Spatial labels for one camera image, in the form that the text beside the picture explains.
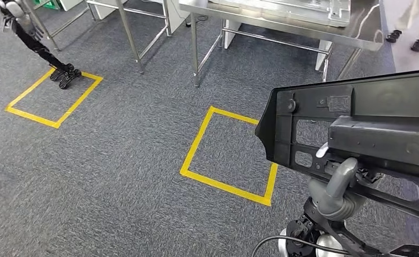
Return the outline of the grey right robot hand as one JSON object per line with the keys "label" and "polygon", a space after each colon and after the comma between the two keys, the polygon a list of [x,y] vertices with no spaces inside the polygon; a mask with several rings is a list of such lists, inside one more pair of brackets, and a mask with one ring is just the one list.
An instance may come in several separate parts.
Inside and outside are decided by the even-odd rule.
{"label": "grey right robot hand", "polygon": [[331,221],[344,221],[352,217],[365,204],[366,198],[346,190],[355,181],[358,160],[350,157],[333,172],[328,183],[311,178],[308,188],[318,212]]}

